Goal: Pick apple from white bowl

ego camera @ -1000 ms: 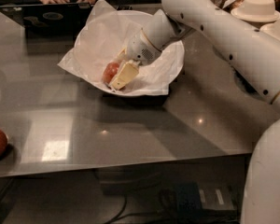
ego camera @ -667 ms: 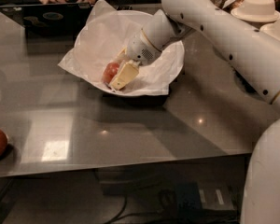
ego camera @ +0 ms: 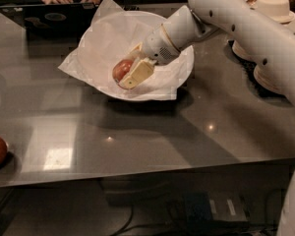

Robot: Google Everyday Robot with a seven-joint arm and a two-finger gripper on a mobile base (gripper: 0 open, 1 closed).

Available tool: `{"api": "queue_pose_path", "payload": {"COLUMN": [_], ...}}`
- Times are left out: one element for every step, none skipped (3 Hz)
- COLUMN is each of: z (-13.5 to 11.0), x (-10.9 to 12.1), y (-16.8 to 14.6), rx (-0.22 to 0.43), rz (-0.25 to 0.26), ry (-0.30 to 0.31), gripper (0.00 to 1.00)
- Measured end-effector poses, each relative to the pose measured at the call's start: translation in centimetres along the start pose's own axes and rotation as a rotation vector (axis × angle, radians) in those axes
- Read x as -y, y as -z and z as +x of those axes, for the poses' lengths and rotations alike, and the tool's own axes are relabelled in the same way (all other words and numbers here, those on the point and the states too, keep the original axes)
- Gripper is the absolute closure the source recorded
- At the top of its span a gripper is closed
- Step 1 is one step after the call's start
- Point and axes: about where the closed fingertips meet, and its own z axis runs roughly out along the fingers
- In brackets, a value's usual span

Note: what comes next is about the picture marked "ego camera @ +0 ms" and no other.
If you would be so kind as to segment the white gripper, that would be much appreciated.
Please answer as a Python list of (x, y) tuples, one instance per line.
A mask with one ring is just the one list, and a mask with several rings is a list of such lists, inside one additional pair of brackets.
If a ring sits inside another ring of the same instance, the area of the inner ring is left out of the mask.
[(126, 55), (126, 59), (134, 63), (118, 86), (122, 89), (135, 88), (153, 74), (155, 62), (152, 60), (156, 60), (159, 65), (167, 65), (178, 58), (180, 53), (181, 51), (173, 44), (164, 25), (160, 25)]

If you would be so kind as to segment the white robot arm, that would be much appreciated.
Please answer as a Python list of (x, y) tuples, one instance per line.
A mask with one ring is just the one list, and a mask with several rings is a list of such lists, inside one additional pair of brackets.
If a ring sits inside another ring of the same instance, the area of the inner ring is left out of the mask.
[(188, 0), (152, 30), (113, 69), (116, 84), (133, 89), (196, 41), (222, 29), (252, 56), (295, 107), (295, 31), (251, 8), (244, 0)]

